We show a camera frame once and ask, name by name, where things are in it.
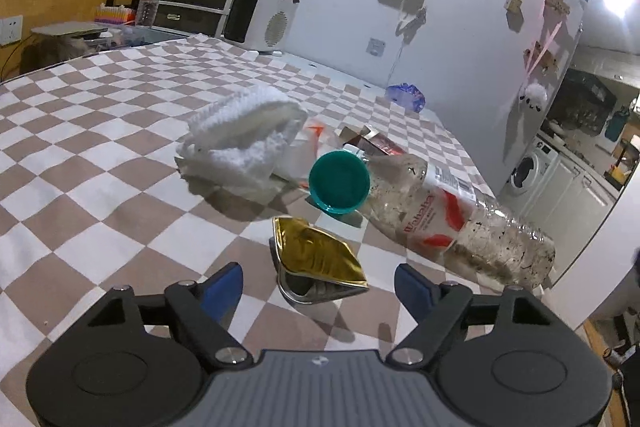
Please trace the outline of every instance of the bottle label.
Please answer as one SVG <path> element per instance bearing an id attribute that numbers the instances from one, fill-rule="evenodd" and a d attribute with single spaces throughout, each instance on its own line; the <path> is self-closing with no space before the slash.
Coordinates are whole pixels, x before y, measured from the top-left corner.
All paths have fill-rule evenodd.
<path id="1" fill-rule="evenodd" d="M 471 216 L 476 194 L 471 185 L 429 163 L 417 201 L 406 213 L 402 231 L 413 245 L 442 251 L 450 247 Z"/>

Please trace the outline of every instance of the white space heater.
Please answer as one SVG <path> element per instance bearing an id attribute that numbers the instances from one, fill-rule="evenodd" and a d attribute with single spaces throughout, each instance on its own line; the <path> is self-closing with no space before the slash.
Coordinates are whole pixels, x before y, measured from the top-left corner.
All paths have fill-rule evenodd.
<path id="1" fill-rule="evenodd" d="M 234 0 L 225 39 L 246 50 L 282 49 L 300 0 Z"/>

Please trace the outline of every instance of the checkered tablecloth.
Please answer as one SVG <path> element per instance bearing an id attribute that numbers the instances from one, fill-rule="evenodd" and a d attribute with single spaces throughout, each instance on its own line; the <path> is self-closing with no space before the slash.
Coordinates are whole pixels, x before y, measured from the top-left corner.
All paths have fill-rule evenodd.
<path id="1" fill-rule="evenodd" d="M 24 392 L 28 368 L 115 284 L 158 293 L 238 261 L 245 288 L 229 330 L 249 350 L 377 347 L 385 354 L 414 325 L 393 293 L 399 263 L 435 282 L 465 281 L 366 219 L 323 214 L 299 189 L 250 198 L 182 179 L 174 152 L 186 120 L 261 83 L 300 100 L 336 130 L 370 124 L 490 193 L 460 143 L 437 124 L 373 90 L 204 36 L 78 58 L 12 80 L 0 86 L 1 426 L 36 423 Z M 282 214 L 347 240 L 370 291 L 290 307 L 276 288 L 268 249 L 271 217 Z M 480 291 L 474 274 L 466 275 Z M 484 332 L 478 328 L 474 334 Z"/>

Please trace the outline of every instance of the washing machine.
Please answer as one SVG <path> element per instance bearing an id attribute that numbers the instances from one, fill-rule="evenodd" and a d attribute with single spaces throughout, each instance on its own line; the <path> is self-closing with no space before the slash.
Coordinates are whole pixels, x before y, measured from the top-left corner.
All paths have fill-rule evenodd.
<path id="1" fill-rule="evenodd" d="M 515 216 L 526 216 L 559 161 L 558 151 L 536 136 L 500 191 L 498 201 Z"/>

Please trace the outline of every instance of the wooden floor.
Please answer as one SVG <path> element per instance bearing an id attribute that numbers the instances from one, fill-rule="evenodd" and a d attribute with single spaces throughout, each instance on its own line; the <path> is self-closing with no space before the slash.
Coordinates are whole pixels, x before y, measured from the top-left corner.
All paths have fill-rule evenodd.
<path id="1" fill-rule="evenodd" d="M 591 324 L 591 321 L 586 321 L 583 324 L 583 327 L 587 334 L 587 338 L 589 339 L 589 343 L 591 344 L 591 349 L 601 357 L 604 350 L 608 347 L 607 344 L 605 344 L 601 334 L 598 333 L 598 330 L 593 326 L 593 324 Z M 610 415 L 610 425 L 612 427 L 628 427 L 625 420 L 622 399 L 620 398 L 620 393 L 618 391 L 614 391 L 611 394 L 607 412 Z"/>

